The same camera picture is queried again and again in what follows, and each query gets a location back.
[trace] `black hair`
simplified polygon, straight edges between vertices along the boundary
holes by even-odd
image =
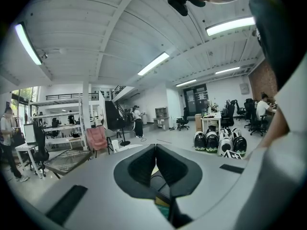
[[[7,111],[12,111],[12,109],[11,109],[11,107],[10,107],[10,106],[7,106],[7,107],[5,108],[4,113],[6,113]]]
[[[265,93],[263,93],[263,94],[261,95],[261,99],[263,100],[264,98],[268,98],[268,95],[265,94]]]

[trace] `shelf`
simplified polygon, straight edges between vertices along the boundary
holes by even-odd
[[[45,132],[50,132],[50,131],[56,131],[56,130],[66,130],[66,129],[72,129],[72,128],[80,128],[81,125],[65,125],[65,126],[59,126],[59,127],[56,127],[56,128],[43,128],[43,130]]]
[[[79,114],[79,112],[71,112],[71,113],[57,113],[57,114],[48,114],[48,115],[39,115],[39,116],[33,116],[30,117],[31,119],[35,118],[45,118],[45,117],[57,117],[57,116],[65,116],[65,115],[74,115],[74,114]]]
[[[66,98],[66,99],[56,99],[56,100],[48,100],[43,102],[32,102],[30,105],[35,106],[47,106],[47,105],[59,105],[59,104],[71,104],[71,103],[78,103],[79,98]]]
[[[80,136],[78,137],[78,139],[76,138],[73,138],[73,137],[64,137],[64,138],[55,138],[55,139],[52,139],[52,138],[49,138],[49,139],[46,139],[45,140],[45,144],[46,145],[52,145],[52,144],[62,144],[62,143],[69,143],[69,140],[71,140],[71,142],[81,142],[83,139],[83,137]]]

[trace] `fluorescent light fixture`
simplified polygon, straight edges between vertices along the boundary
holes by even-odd
[[[223,72],[227,72],[227,71],[233,71],[233,70],[237,70],[237,69],[240,69],[240,67],[235,67],[235,68],[227,69],[227,70],[224,70],[224,71],[217,71],[215,74],[219,74],[219,73],[223,73]]]
[[[235,21],[229,21],[225,22],[219,25],[214,25],[211,27],[206,28],[208,36],[212,36],[214,34],[227,31],[230,29],[242,27],[242,26],[248,26],[248,25],[254,25],[255,24],[255,19],[254,17],[247,17],[243,19],[238,19]]]
[[[167,58],[169,58],[169,55],[165,52],[162,53],[156,59],[150,62],[148,66],[146,66],[143,70],[141,70],[138,73],[138,75],[143,76],[146,72],[150,71],[152,68],[154,68],[156,65],[160,64],[162,61],[164,61]]]
[[[186,84],[191,83],[191,82],[196,82],[196,79],[188,81],[188,82],[184,82],[184,83],[181,83],[181,84],[178,84],[178,85],[176,85],[176,87],[180,87],[182,85],[186,85]]]
[[[32,58],[34,63],[37,64],[37,65],[41,65],[42,61],[40,60],[39,56],[35,52],[32,44],[29,40],[29,37],[28,37],[26,30],[25,30],[25,27],[24,27],[24,23],[19,23],[18,25],[16,25],[15,30],[17,32],[17,35],[18,35],[21,43],[23,44],[24,48],[26,49],[26,51],[28,52],[29,56]]]

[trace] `white shelving rack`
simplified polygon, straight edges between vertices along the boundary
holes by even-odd
[[[73,128],[81,128],[82,135],[80,136],[80,139],[75,139],[73,137],[64,137],[64,138],[52,138],[52,139],[46,139],[45,144],[46,145],[52,145],[52,144],[63,144],[63,143],[72,143],[72,142],[83,142],[82,147],[83,150],[87,150],[87,143],[86,143],[86,137],[85,137],[85,130],[84,130],[84,124],[83,124],[83,113],[82,113],[82,99],[79,95],[79,98],[71,98],[71,99],[59,99],[59,100],[50,100],[50,101],[44,101],[44,102],[30,102],[29,101],[29,112],[30,112],[30,106],[35,105],[36,107],[40,106],[48,106],[48,105],[57,105],[57,104],[70,104],[70,103],[79,103],[79,111],[78,112],[71,112],[71,113],[59,113],[59,114],[48,114],[48,115],[37,115],[37,116],[31,116],[30,121],[36,118],[46,118],[46,117],[57,117],[57,116],[65,116],[65,115],[79,115],[80,117],[80,124],[79,125],[65,125],[65,126],[59,126],[57,128],[43,128],[44,131],[57,131],[57,130],[68,130]]]

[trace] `person in white shirt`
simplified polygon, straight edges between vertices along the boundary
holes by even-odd
[[[142,118],[141,116],[144,115],[143,113],[140,113],[140,111],[138,110],[138,106],[135,105],[132,109],[132,113],[133,113],[133,118],[135,121],[135,136],[137,138],[141,138],[144,137],[143,135],[143,123],[142,123]]]
[[[268,105],[267,101],[268,101],[268,96],[263,93],[261,96],[261,101],[258,102],[256,110],[256,116],[259,121],[262,118],[261,116],[265,115],[266,110],[272,110],[272,104],[270,103],[270,105]],[[263,122],[266,124],[266,128],[270,126],[271,121],[272,121],[272,116],[264,117]]]
[[[15,178],[19,182],[25,182],[29,179],[28,176],[21,175],[19,170],[16,167],[15,159],[12,154],[12,146],[11,146],[11,135],[13,134],[12,129],[12,118],[13,112],[10,107],[5,108],[4,115],[0,120],[0,145],[3,149],[6,159],[11,167],[11,171],[13,172]]]

